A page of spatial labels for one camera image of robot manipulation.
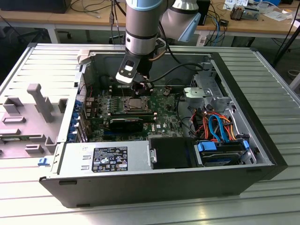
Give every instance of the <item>motherboard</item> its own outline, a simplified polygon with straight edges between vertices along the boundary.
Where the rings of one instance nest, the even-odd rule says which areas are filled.
[[[150,96],[132,98],[129,90],[102,90],[87,97],[85,113],[89,142],[142,141],[150,137],[182,137],[174,110],[175,94],[154,89]]]

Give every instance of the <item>white cable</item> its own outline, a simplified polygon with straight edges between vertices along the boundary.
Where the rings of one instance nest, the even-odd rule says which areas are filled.
[[[295,70],[295,69],[290,69],[290,70],[287,72],[287,74],[288,74],[289,76],[293,76],[293,77],[298,76],[299,73],[300,73],[300,71],[299,71],[299,70]]]
[[[9,35],[9,44],[11,44],[11,35],[14,33],[15,30],[13,30]]]

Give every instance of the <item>blue clip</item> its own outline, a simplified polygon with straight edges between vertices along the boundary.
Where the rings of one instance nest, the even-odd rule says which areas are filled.
[[[250,145],[247,141],[243,141],[243,145],[247,151],[250,149]]]
[[[79,116],[79,114],[77,112],[72,113],[72,118],[73,119],[77,119]]]
[[[68,140],[74,140],[75,139],[75,135],[74,134],[68,134],[67,135],[67,139]]]
[[[216,151],[217,147],[214,142],[200,142],[197,144],[199,151]]]
[[[213,128],[212,128],[212,120],[213,118],[216,118],[218,123],[219,123],[219,126],[220,126],[220,132],[221,132],[221,136],[222,136],[222,139],[227,143],[229,142],[229,139],[227,137],[227,134],[225,133],[224,131],[224,128],[223,128],[223,123],[221,121],[221,118],[218,117],[217,115],[211,115],[210,116],[210,119],[208,120],[208,125],[209,125],[209,128],[210,128],[210,132],[211,134],[217,139],[218,142],[221,142],[220,138],[218,137],[218,135],[216,135],[216,133],[214,132]]]
[[[77,120],[72,119],[71,120],[71,126],[76,125],[77,124]]]
[[[74,132],[74,131],[76,131],[75,127],[69,127],[69,132]]]
[[[81,106],[82,106],[81,101],[75,100],[74,108],[76,109],[76,108],[81,107]]]
[[[41,165],[48,166],[50,164],[48,163],[48,159],[47,158],[40,158],[37,165],[38,166],[41,166]]]

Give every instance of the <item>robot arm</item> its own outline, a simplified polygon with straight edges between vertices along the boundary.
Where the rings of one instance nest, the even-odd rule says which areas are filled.
[[[126,53],[116,75],[118,82],[140,91],[145,86],[155,60],[158,23],[167,37],[187,42],[194,33],[200,14],[196,0],[126,0]]]

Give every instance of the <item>blue cable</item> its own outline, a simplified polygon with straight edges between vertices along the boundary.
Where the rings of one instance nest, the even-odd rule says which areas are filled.
[[[209,125],[209,128],[210,128],[210,132],[211,134],[217,139],[218,142],[221,142],[220,138],[218,137],[218,135],[216,135],[216,133],[214,132],[213,128],[212,128],[212,120],[213,118],[216,118],[218,123],[219,123],[219,126],[220,126],[220,132],[221,132],[221,136],[222,136],[222,139],[225,141],[225,142],[229,142],[229,139],[227,137],[227,134],[225,133],[224,131],[224,128],[223,128],[223,123],[221,121],[221,118],[218,117],[217,115],[211,115],[210,116],[210,119],[208,120],[208,125]]]
[[[217,25],[217,36],[216,36],[216,39],[215,39],[215,43],[212,45],[212,46],[215,46],[216,43],[218,42],[218,39],[219,39],[220,26],[219,26],[219,23],[218,23],[217,19],[213,16],[212,16],[212,18],[215,20],[216,25]]]

